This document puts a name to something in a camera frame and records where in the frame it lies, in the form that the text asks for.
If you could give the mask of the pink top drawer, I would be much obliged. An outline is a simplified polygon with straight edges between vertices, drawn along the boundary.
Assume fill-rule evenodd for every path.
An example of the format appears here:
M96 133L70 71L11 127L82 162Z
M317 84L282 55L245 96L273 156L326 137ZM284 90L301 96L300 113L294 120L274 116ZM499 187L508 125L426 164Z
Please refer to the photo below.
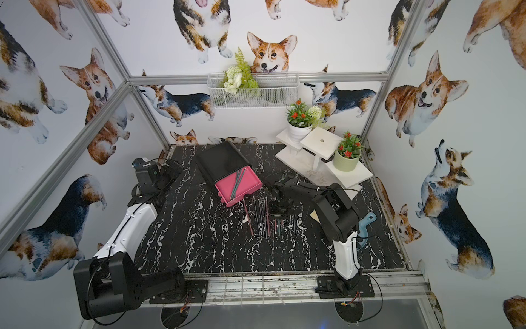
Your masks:
M221 202L228 208L242 201L246 195L255 193L262 186L262 181L249 165L229 174L215 184Z

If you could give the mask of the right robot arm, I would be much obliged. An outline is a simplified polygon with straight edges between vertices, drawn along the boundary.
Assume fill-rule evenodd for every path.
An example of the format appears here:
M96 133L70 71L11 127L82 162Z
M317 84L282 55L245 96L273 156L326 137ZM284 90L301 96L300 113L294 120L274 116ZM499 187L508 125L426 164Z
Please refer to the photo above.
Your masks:
M333 242L336 257L334 281L338 292L350 292L362 276L357 249L361 216L345 189L337 183L317 186L296 176L269 179L267 185L277 193L279 201L302 202L307 209L314 210L324 234Z

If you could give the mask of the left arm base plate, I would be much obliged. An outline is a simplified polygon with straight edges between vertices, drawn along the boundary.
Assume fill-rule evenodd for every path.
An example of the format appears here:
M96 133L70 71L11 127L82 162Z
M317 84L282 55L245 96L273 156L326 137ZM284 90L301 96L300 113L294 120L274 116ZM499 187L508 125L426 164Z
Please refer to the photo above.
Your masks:
M149 299L149 304L204 303L208 293L208 280L189 280L183 287L161 293Z

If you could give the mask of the green pencil angled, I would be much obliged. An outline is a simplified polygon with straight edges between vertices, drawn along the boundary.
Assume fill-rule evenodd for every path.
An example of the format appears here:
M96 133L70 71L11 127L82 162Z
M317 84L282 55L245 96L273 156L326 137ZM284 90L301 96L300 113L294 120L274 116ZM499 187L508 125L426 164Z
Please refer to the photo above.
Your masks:
M237 192L238 185L241 179L241 172L242 172L241 169L236 172L236 177L235 177L234 186L231 192L230 200L233 200L236 197L236 192Z

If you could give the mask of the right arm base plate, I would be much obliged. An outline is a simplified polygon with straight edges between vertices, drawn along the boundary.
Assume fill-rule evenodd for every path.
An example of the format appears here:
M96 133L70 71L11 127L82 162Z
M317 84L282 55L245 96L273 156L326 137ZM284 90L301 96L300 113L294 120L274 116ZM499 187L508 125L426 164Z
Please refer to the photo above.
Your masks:
M366 275L358 274L350 280L344 280L338 276L319 276L316 282L315 293L322 300L375 296L371 278Z

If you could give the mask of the green pencil with eraser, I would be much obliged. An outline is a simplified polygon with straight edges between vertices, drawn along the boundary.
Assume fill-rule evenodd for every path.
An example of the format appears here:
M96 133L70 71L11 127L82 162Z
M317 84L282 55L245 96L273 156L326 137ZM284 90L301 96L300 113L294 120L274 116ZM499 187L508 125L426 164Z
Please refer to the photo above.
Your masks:
M238 188L239 188L239 186L240 186L240 184L241 184L241 181L242 181L242 179L243 179L243 176L244 176L244 174L245 174L245 168L243 168L243 169L241 169L241 170L242 170L242 172L241 172L241 179L240 179L240 182L239 182Z

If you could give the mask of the black drawer cabinet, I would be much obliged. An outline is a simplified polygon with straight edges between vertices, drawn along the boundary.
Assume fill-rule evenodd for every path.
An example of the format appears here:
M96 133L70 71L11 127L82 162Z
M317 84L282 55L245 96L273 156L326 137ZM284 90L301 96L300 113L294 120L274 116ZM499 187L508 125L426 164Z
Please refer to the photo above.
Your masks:
M225 141L197 154L197 167L206 183L214 186L228 175L246 166L249 161L230 141Z

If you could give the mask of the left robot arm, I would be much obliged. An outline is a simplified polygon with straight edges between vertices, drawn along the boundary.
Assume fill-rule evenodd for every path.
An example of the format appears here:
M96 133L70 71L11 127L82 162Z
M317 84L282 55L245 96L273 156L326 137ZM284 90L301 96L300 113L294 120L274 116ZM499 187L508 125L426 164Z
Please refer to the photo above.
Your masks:
M163 293L184 295L186 282L179 268L141 274L134 262L138 246L158 216L155 199L182 173L175 160L137 158L132 163L137 185L123 221L108 242L74 269L79 309L84 319L98 322L108 315L132 311Z

